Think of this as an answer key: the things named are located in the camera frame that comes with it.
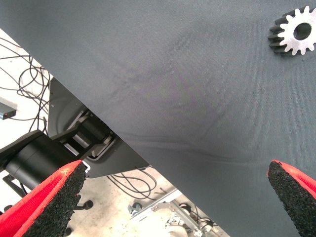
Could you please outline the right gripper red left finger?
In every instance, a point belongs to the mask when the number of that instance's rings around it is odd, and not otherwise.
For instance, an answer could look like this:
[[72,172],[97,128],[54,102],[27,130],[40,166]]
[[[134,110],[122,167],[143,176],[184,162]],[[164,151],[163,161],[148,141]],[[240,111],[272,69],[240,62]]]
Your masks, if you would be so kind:
[[0,216],[2,237],[62,237],[85,181],[81,160],[66,164]]

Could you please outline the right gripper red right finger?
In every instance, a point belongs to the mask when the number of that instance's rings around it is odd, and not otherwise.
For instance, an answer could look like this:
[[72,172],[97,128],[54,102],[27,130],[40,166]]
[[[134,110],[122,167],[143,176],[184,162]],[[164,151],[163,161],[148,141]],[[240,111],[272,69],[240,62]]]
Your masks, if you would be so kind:
[[301,170],[272,160],[268,180],[302,237],[316,235],[316,181]]

